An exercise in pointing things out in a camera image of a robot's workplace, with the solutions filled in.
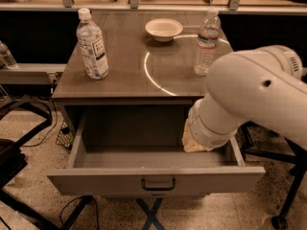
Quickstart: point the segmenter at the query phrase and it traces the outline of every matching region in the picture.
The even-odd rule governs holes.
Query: bottle cap
[[[89,20],[92,15],[90,14],[89,9],[83,8],[78,10],[78,15],[80,20]]]
[[[208,15],[218,15],[219,11],[217,10],[217,8],[210,6],[209,10],[208,10]]]

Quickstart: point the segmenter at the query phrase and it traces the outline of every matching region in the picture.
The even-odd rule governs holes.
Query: black handle
[[[168,188],[149,188],[145,185],[145,179],[142,179],[142,188],[145,191],[172,191],[176,187],[176,180],[173,178],[173,184]]]

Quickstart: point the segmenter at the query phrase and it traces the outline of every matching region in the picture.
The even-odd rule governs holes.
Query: concrete floor
[[[24,111],[14,111],[0,122],[0,137],[16,139],[25,130],[39,121],[36,115]],[[58,124],[47,139],[38,147],[22,148],[28,166],[14,178],[5,191],[38,211],[44,217],[61,227],[59,215],[64,206],[76,196],[61,195],[45,176],[55,168],[65,168],[69,153],[56,144],[62,117],[58,114]],[[33,145],[44,137],[47,127],[27,145]],[[263,128],[255,128],[255,146],[269,145],[274,150],[290,151],[281,137],[276,137]],[[291,165],[268,159],[247,156],[248,165],[263,166],[266,174],[251,192],[239,194],[211,194],[205,197],[164,198],[156,217],[165,229],[173,230],[251,230],[273,229],[271,217],[278,215],[292,177],[288,171]],[[98,203],[100,229],[144,229],[147,216],[135,199],[105,199],[94,196]],[[151,209],[154,199],[144,199]],[[63,212],[66,219],[78,200]],[[0,202],[0,216],[13,230],[37,229],[4,203]],[[287,216],[288,229],[307,229],[307,182],[303,181],[295,198],[295,203]],[[0,229],[8,229],[0,221]],[[96,229],[95,203],[86,205],[72,229]]]

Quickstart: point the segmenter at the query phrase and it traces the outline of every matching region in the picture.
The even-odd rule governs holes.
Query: white bottle
[[[218,10],[210,7],[199,28],[194,72],[206,76],[215,56],[221,33],[221,20]]]
[[[77,29],[77,38],[85,69],[90,78],[100,80],[108,73],[102,30],[91,19],[89,9],[79,9],[78,14],[81,21]]]
[[[8,46],[0,41],[0,69],[6,67],[9,69],[18,68],[16,60],[13,58]]]

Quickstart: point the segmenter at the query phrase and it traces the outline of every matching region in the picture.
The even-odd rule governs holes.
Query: white bowl
[[[153,36],[159,42],[168,42],[174,39],[174,36],[179,35],[183,27],[173,19],[154,19],[148,22],[145,26],[146,32]]]

